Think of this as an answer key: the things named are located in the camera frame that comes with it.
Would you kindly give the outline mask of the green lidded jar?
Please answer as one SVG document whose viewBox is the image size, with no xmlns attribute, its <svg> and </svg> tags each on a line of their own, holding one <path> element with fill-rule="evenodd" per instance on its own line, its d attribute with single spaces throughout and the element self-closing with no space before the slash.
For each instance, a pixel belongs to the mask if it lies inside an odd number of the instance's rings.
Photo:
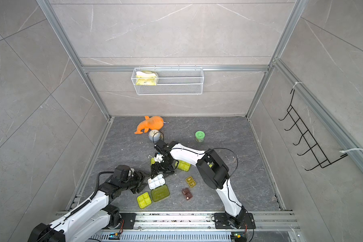
<svg viewBox="0 0 363 242">
<path fill-rule="evenodd" d="M 205 133 L 203 131 L 197 131 L 195 133 L 195 139 L 197 142 L 203 142 L 205 139 Z"/>
</svg>

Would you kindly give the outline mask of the orange whale toy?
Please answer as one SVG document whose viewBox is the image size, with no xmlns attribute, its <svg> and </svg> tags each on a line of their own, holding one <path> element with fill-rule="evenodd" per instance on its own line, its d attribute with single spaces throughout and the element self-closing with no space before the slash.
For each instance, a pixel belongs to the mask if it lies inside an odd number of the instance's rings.
<svg viewBox="0 0 363 242">
<path fill-rule="evenodd" d="M 140 135 L 143 133 L 148 133 L 150 130 L 161 130 L 164 126 L 165 121 L 159 116 L 145 116 L 145 120 L 142 121 L 138 126 L 134 134 Z"/>
</svg>

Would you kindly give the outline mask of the dark red small pillbox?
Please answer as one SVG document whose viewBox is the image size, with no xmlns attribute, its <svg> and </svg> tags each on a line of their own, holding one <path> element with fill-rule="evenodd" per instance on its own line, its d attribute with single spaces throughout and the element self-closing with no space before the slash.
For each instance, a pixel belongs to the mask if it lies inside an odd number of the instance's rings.
<svg viewBox="0 0 363 242">
<path fill-rule="evenodd" d="M 193 197 L 193 195 L 192 195 L 192 193 L 191 193 L 191 191 L 190 191 L 189 188 L 183 188 L 182 189 L 182 193 L 185 196 L 186 200 L 190 200 Z"/>
</svg>

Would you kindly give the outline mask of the green lid six-cell pillbox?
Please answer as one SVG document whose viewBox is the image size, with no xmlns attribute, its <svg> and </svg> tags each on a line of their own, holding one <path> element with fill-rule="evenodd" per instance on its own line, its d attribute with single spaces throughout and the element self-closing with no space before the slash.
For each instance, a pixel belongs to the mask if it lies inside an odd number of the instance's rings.
<svg viewBox="0 0 363 242">
<path fill-rule="evenodd" d="M 185 161 L 179 160 L 177 163 L 177 168 L 182 171 L 188 172 L 191 168 L 191 165 Z"/>
</svg>

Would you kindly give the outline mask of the black wall hook rack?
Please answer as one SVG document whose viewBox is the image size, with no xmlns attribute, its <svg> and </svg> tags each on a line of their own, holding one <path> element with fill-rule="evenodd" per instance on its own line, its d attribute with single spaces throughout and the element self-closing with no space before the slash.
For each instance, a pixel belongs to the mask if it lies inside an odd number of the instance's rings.
<svg viewBox="0 0 363 242">
<path fill-rule="evenodd" d="M 292 131 L 293 129 L 297 130 L 297 132 L 300 134 L 299 139 L 293 143 L 294 146 L 298 146 L 302 143 L 306 144 L 307 149 L 303 151 L 302 153 L 297 153 L 297 156 L 305 156 L 307 154 L 311 154 L 313 158 L 316 161 L 316 165 L 311 168 L 304 168 L 305 171 L 312 171 L 316 168 L 326 168 L 328 166 L 331 166 L 332 164 L 348 157 L 347 154 L 342 154 L 340 157 L 336 160 L 331 160 L 327 157 L 326 153 L 323 151 L 322 147 L 320 146 L 319 142 L 316 140 L 315 135 L 311 132 L 311 130 L 308 128 L 308 126 L 305 124 L 304 120 L 301 118 L 299 113 L 296 111 L 296 109 L 293 106 L 293 100 L 294 100 L 294 94 L 295 90 L 292 89 L 290 91 L 290 103 L 286 109 L 285 116 L 281 119 L 278 119 L 279 121 L 291 121 L 291 127 L 290 128 L 284 128 L 286 132 Z"/>
</svg>

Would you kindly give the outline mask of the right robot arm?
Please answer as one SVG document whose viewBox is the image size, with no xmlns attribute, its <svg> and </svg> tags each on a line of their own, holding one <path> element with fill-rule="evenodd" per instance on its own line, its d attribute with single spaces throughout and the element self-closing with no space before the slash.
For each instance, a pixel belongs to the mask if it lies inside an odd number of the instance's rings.
<svg viewBox="0 0 363 242">
<path fill-rule="evenodd" d="M 245 219 L 250 218 L 250 214 L 237 199 L 230 182 L 232 175 L 229 174 L 228 166 L 217 154 L 217 148 L 206 151 L 195 150 L 176 141 L 166 143 L 161 136 L 161 131 L 150 136 L 157 151 L 154 163 L 151 165 L 151 178 L 159 174 L 164 177 L 174 174 L 177 167 L 175 163 L 180 161 L 196 167 L 204 183 L 217 192 L 224 204 L 227 224 L 235 229 L 245 226 Z"/>
</svg>

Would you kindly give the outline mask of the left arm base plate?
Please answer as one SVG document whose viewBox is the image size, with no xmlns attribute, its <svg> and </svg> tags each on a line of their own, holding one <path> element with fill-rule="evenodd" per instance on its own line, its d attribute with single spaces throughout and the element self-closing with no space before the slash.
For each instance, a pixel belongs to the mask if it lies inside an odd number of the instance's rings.
<svg viewBox="0 0 363 242">
<path fill-rule="evenodd" d="M 120 213 L 121 220 L 124 221 L 123 230 L 133 229 L 136 221 L 137 213 Z"/>
</svg>

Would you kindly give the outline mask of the small yellow clear pillbox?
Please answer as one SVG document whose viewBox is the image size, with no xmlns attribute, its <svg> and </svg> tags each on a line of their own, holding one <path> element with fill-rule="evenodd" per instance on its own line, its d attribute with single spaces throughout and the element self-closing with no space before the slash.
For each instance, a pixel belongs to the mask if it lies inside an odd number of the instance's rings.
<svg viewBox="0 0 363 242">
<path fill-rule="evenodd" d="M 187 182 L 188 186 L 191 188 L 193 188 L 196 185 L 196 182 L 192 176 L 187 177 L 186 182 Z"/>
</svg>

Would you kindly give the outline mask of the metal base rail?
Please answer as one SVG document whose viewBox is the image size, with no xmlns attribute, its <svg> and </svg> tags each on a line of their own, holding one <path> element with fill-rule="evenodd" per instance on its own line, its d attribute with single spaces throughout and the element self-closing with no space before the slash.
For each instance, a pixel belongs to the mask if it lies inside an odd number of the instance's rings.
<svg viewBox="0 0 363 242">
<path fill-rule="evenodd" d="M 123 212 L 137 213 L 133 229 L 123 230 L 122 220 L 122 225 L 105 227 L 85 242 L 253 242 L 257 233 L 279 233 L 291 242 L 305 241 L 290 211 L 252 212 L 255 229 L 216 229 L 212 217 L 219 211 Z"/>
</svg>

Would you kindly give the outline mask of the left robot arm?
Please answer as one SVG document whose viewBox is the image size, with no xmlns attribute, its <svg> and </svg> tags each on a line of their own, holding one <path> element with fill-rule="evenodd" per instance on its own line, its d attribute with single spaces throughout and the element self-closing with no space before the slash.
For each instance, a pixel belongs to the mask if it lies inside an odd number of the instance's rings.
<svg viewBox="0 0 363 242">
<path fill-rule="evenodd" d="M 105 227 L 122 225 L 120 209 L 112 201 L 123 191 L 142 191 L 146 173 L 119 165 L 96 177 L 94 192 L 73 210 L 49 224 L 40 223 L 31 232 L 29 242 L 84 242 Z"/>
</svg>

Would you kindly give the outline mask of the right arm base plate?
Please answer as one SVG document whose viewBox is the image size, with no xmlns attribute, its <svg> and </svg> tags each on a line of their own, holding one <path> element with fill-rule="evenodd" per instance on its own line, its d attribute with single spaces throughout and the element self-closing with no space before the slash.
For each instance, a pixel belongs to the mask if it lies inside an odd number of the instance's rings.
<svg viewBox="0 0 363 242">
<path fill-rule="evenodd" d="M 212 221 L 215 223 L 216 229 L 255 229 L 255 220 L 252 213 L 240 213 L 238 216 L 233 217 L 229 214 L 214 213 Z"/>
</svg>

